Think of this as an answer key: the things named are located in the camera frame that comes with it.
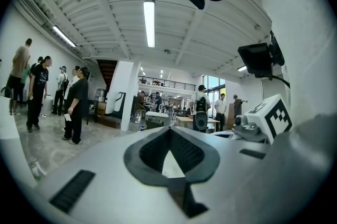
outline cable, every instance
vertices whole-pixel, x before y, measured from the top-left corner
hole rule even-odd
[[[284,82],[288,86],[288,88],[290,88],[290,84],[286,80],[279,78],[278,76],[275,76],[275,75],[272,75],[271,77]]]

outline concrete floor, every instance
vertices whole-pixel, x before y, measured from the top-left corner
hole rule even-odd
[[[68,141],[62,140],[64,135],[62,132],[62,128],[64,127],[63,116],[40,117],[39,126],[41,129],[36,130],[33,127],[33,133],[28,133],[26,111],[20,110],[19,112],[22,115],[15,116],[15,122],[26,160],[29,166],[37,160],[42,169],[48,174],[99,142],[134,132],[123,132],[94,123],[93,121],[89,121],[89,125],[87,125],[86,121],[83,120],[82,144],[71,145]]]

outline paper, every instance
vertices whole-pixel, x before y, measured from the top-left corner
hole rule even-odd
[[[69,114],[64,114],[64,118],[65,118],[65,120],[67,120],[67,121],[72,121],[72,119],[70,118],[70,115],[69,115]]]

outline staircase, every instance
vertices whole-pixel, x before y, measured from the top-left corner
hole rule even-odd
[[[112,77],[114,75],[115,68],[116,68],[116,65],[117,65],[117,61],[98,59],[97,62],[98,62],[98,65],[100,67],[100,70],[101,70],[102,76],[104,78],[104,81],[106,83],[106,89],[109,90],[111,80],[112,80]]]

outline backpack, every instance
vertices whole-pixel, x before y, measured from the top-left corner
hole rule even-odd
[[[67,90],[68,84],[69,84],[69,80],[67,79],[67,77],[65,76],[65,74],[63,74],[63,75],[64,75],[64,80],[63,80],[61,88],[63,90],[63,93],[65,93],[66,90]]]
[[[201,99],[195,102],[195,111],[196,112],[206,112],[207,111],[207,103],[205,97],[201,97]]]

